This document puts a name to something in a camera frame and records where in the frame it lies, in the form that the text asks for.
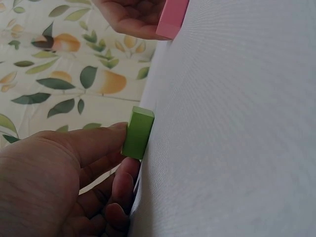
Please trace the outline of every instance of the green block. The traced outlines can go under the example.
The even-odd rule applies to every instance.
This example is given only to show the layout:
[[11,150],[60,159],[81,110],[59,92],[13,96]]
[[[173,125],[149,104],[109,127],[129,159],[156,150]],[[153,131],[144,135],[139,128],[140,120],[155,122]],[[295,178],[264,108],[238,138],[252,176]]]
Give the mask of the green block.
[[154,119],[155,116],[152,111],[137,106],[133,107],[122,155],[143,159]]

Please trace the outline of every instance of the white fabric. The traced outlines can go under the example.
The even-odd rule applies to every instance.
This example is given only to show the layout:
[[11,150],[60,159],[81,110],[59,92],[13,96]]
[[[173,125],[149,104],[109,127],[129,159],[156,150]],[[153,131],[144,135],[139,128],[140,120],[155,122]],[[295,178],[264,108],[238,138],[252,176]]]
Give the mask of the white fabric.
[[316,1],[191,0],[151,74],[131,237],[316,236]]

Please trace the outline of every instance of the skin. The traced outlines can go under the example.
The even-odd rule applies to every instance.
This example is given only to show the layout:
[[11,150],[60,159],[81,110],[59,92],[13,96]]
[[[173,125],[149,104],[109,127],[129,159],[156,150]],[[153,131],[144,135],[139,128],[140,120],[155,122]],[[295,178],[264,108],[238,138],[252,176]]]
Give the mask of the skin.
[[[140,168],[119,153],[125,136],[126,123],[119,123],[44,131],[2,149],[0,236],[125,236]],[[79,195],[119,164],[115,174]]]
[[93,0],[93,2],[116,32],[146,40],[168,40],[156,34],[165,0]]

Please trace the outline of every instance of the wooden block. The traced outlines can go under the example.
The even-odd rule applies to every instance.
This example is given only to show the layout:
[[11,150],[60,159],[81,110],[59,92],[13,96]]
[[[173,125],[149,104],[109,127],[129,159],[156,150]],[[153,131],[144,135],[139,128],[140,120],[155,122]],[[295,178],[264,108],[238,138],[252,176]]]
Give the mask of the wooden block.
[[143,159],[154,119],[155,116],[152,111],[137,106],[133,107],[122,155]]
[[188,4],[189,0],[167,0],[156,34],[173,40],[182,27]]

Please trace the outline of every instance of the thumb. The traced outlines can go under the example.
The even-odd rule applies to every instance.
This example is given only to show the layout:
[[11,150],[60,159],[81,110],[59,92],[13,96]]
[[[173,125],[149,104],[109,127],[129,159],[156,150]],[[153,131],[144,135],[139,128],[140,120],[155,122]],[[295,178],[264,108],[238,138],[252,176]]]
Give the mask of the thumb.
[[123,146],[127,123],[92,130],[75,130],[67,133],[50,133],[46,139],[57,142],[68,150],[80,163],[81,168],[107,154],[117,152]]

